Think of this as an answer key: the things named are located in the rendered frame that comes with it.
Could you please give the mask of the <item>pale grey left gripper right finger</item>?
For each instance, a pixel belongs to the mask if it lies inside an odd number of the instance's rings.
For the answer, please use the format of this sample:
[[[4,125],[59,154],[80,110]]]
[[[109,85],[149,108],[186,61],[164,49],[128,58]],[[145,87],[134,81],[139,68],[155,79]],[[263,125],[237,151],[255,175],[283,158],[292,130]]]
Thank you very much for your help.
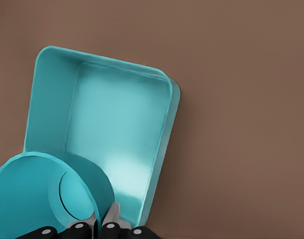
[[[98,239],[127,239],[131,224],[121,219],[120,204],[113,203],[103,222]]]

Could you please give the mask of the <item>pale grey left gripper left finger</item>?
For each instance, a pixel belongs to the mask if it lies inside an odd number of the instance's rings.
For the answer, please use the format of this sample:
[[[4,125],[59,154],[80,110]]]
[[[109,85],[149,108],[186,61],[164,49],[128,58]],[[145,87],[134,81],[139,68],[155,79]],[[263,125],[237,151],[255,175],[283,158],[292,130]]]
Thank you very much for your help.
[[[57,239],[96,239],[96,215],[73,222],[66,230],[57,235]]]

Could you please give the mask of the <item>teal cup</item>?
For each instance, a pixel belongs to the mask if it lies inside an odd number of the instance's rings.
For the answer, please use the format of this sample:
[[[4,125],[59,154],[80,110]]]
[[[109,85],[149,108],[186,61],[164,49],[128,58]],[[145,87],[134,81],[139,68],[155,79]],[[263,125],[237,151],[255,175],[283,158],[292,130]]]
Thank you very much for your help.
[[[51,226],[62,232],[95,216],[103,222],[115,200],[104,171],[83,157],[25,152],[0,168],[0,239]]]

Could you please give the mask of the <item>teal rectangular box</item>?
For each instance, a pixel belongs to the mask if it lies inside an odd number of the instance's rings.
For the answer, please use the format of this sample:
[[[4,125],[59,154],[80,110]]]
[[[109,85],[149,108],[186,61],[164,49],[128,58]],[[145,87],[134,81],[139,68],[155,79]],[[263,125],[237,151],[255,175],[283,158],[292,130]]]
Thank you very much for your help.
[[[25,152],[88,159],[132,226],[147,222],[180,100],[163,71],[56,46],[35,62]]]

